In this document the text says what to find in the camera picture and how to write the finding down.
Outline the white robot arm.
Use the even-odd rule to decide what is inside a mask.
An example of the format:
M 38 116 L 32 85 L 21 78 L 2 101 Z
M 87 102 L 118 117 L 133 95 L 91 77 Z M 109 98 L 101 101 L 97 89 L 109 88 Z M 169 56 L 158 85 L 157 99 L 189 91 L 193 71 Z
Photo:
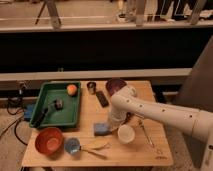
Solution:
M 108 86 L 111 104 L 117 110 L 134 113 L 206 143 L 200 171 L 213 171 L 213 113 L 196 108 L 145 101 L 136 97 L 132 86 Z

